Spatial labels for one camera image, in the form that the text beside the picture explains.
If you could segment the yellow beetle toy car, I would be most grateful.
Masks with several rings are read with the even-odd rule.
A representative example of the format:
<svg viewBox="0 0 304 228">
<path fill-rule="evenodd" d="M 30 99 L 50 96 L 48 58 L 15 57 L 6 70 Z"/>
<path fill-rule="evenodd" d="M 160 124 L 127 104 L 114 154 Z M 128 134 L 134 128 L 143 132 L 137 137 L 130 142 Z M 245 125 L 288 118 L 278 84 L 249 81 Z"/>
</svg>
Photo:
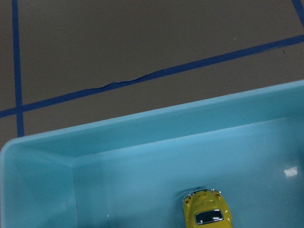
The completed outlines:
<svg viewBox="0 0 304 228">
<path fill-rule="evenodd" d="M 221 191 L 208 188 L 191 190 L 182 200 L 187 228 L 232 228 L 233 219 Z"/>
</svg>

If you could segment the light blue plastic bin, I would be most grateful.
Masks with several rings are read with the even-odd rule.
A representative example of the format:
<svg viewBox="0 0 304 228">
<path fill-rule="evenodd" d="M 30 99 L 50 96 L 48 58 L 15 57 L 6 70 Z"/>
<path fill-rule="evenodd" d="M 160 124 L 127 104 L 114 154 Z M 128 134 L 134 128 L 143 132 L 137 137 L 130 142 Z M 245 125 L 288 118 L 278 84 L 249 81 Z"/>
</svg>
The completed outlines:
<svg viewBox="0 0 304 228">
<path fill-rule="evenodd" d="M 11 140 L 1 226 L 182 228 L 198 187 L 236 228 L 303 227 L 303 81 Z"/>
</svg>

